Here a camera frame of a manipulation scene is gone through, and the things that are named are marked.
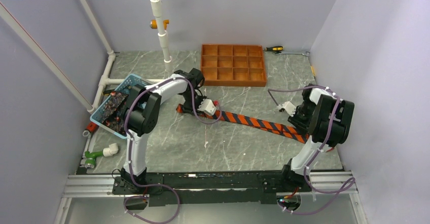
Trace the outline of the orange navy striped tie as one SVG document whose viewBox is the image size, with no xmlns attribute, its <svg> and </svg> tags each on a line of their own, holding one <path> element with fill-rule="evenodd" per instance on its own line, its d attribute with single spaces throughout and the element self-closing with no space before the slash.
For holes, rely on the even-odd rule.
<svg viewBox="0 0 430 224">
<path fill-rule="evenodd" d="M 236 123 L 240 125 L 246 125 L 252 128 L 257 128 L 263 131 L 267 131 L 270 133 L 284 136 L 286 138 L 296 140 L 302 144 L 305 144 L 307 139 L 309 138 L 308 134 L 301 134 L 299 133 L 298 129 L 292 126 L 287 126 L 287 125 L 274 123 L 266 120 L 252 118 L 245 115 L 231 113 L 228 111 L 216 110 L 213 116 L 207 115 L 206 113 L 202 113 L 202 112 L 198 112 L 197 115 L 203 118 L 214 119 L 214 120 L 216 120 L 219 116 L 221 116 L 220 118 L 221 121 Z"/>
</svg>

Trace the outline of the brown compartment tray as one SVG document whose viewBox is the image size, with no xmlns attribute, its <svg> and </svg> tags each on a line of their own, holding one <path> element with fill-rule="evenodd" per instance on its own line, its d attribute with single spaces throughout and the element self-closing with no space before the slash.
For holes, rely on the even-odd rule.
<svg viewBox="0 0 430 224">
<path fill-rule="evenodd" d="M 206 86 L 265 87 L 265 59 L 260 45 L 203 44 L 200 70 Z"/>
</svg>

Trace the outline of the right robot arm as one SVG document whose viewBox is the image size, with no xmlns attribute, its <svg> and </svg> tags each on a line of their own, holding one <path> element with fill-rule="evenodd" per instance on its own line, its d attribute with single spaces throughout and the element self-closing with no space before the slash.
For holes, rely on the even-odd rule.
<svg viewBox="0 0 430 224">
<path fill-rule="evenodd" d="M 302 92 L 303 102 L 288 109 L 288 122 L 308 139 L 290 162 L 290 172 L 280 176 L 279 184 L 292 191 L 299 184 L 297 175 L 306 176 L 319 154 L 343 144 L 351 127 L 355 104 L 338 98 L 327 87 L 309 84 Z"/>
</svg>

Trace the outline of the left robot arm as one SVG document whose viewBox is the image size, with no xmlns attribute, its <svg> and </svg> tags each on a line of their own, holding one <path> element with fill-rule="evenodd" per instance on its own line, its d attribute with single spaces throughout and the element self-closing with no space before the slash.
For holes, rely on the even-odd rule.
<svg viewBox="0 0 430 224">
<path fill-rule="evenodd" d="M 197 115 L 198 107 L 207 99 L 196 93 L 204 82 L 202 71 L 193 68 L 190 72 L 177 70 L 161 82 L 145 87 L 137 86 L 131 90 L 124 112 L 127 157 L 121 177 L 126 180 L 125 185 L 132 193 L 142 192 L 147 184 L 147 142 L 158 122 L 162 103 L 181 95 L 185 100 L 182 111 Z"/>
</svg>

